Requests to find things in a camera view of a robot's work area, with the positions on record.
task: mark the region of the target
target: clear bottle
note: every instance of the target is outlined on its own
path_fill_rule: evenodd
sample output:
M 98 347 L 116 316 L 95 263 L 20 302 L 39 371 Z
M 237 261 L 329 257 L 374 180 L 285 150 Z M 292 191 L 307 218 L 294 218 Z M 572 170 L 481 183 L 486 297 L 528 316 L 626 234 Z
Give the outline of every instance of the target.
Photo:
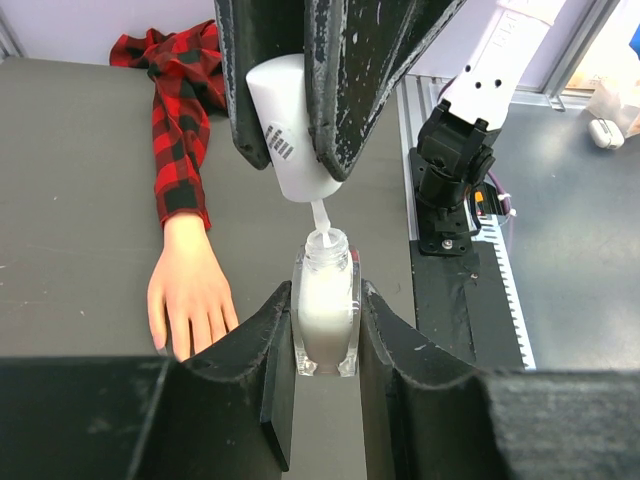
M 293 272 L 291 318 L 300 375 L 356 374 L 360 332 L 360 258 L 341 230 L 315 230 Z

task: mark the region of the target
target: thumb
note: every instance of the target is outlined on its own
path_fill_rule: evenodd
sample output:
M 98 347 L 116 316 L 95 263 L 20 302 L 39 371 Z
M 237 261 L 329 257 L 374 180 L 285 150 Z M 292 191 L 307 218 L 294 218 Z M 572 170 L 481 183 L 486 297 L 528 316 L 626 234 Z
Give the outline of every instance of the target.
M 167 321 L 164 314 L 164 295 L 162 289 L 149 285 L 147 292 L 147 311 L 149 314 L 149 328 L 156 350 L 164 348 L 167 343 Z

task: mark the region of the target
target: plaid sleeve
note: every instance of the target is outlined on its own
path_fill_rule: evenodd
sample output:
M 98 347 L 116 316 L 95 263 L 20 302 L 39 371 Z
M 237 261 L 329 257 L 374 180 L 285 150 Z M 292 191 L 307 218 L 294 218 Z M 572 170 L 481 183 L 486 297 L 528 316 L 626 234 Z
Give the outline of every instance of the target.
M 169 35 L 151 29 L 141 39 L 123 35 L 109 60 L 111 65 L 146 68 L 156 85 L 152 136 L 161 224 L 176 213 L 192 212 L 210 228 L 199 171 L 209 142 L 208 115 L 226 109 L 215 24 Z

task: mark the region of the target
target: mannequin hand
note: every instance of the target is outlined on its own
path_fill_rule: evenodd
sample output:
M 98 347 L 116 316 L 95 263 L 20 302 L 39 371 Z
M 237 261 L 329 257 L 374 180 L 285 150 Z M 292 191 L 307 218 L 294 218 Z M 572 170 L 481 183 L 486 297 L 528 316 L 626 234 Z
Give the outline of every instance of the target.
M 164 226 L 164 249 L 147 293 L 149 326 L 158 350 L 167 342 L 165 304 L 173 351 L 180 361 L 191 355 L 191 336 L 199 353 L 238 326 L 229 283 L 196 214 L 177 214 Z

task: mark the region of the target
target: wall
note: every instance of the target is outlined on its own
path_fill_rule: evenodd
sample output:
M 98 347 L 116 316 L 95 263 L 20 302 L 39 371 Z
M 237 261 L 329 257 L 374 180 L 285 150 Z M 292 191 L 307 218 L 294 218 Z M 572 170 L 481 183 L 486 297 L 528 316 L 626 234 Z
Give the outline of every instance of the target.
M 521 85 L 537 89 L 544 84 L 588 3 L 587 0 L 566 0 L 555 24 L 522 76 Z M 496 0 L 467 0 L 418 60 L 412 73 L 444 78 L 456 76 L 473 53 L 495 5 Z
M 122 33 L 166 33 L 213 18 L 213 0 L 0 0 L 26 55 L 107 64 Z

